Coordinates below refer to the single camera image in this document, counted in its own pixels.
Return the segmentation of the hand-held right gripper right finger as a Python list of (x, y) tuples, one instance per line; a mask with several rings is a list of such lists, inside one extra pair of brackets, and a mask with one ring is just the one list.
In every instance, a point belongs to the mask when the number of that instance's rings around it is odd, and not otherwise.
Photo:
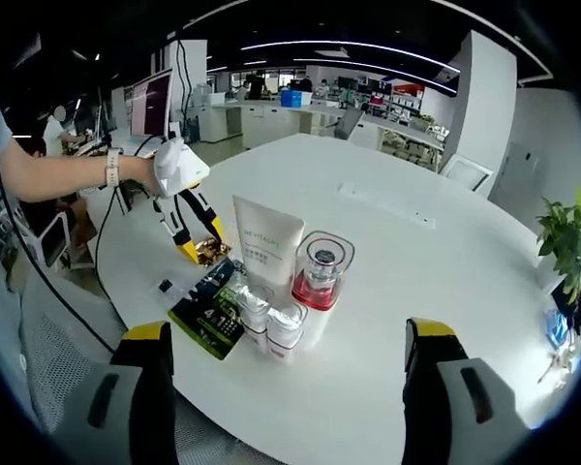
[(444, 323), (406, 321), (404, 464), (502, 464), (530, 429), (515, 393)]

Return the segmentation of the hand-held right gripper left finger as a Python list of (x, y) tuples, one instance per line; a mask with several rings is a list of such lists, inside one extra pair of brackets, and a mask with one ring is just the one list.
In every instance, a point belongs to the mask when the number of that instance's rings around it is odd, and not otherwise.
[(175, 464), (170, 323), (125, 332), (66, 397), (52, 440), (72, 464)]

